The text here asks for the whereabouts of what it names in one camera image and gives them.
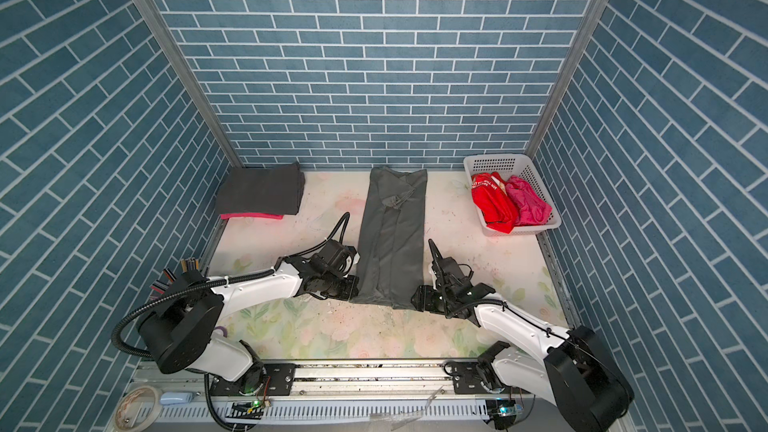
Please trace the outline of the white plastic laundry basket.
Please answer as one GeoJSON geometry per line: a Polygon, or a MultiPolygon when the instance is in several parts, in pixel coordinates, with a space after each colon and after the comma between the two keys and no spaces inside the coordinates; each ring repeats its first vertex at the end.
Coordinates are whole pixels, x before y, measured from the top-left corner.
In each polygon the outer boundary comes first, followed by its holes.
{"type": "Polygon", "coordinates": [[[522,154],[474,155],[464,169],[483,233],[535,235],[561,218],[532,160],[522,154]]]}

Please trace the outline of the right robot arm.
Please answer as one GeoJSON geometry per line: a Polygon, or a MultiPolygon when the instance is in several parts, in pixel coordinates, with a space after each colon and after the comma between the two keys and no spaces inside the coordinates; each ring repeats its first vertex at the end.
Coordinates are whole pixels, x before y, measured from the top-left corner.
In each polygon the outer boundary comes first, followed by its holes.
{"type": "Polygon", "coordinates": [[[566,329],[509,304],[473,271],[435,252],[431,285],[411,302],[420,312],[462,319],[499,336],[474,369],[451,366],[457,383],[477,381],[491,394],[523,389],[555,405],[575,431],[606,431],[624,417],[634,391],[597,334],[566,329]]]}

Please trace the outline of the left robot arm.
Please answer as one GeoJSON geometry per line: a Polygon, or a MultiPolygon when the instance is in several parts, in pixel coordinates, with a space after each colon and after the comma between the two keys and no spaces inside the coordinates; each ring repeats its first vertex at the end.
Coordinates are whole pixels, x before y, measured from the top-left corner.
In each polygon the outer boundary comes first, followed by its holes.
{"type": "Polygon", "coordinates": [[[209,280],[190,271],[138,314],[138,332],[164,374],[190,369],[229,382],[258,376],[256,353],[218,331],[219,319],[301,295],[349,301],[357,294],[356,262],[354,247],[328,240],[311,256],[287,256],[263,272],[209,280]]]}

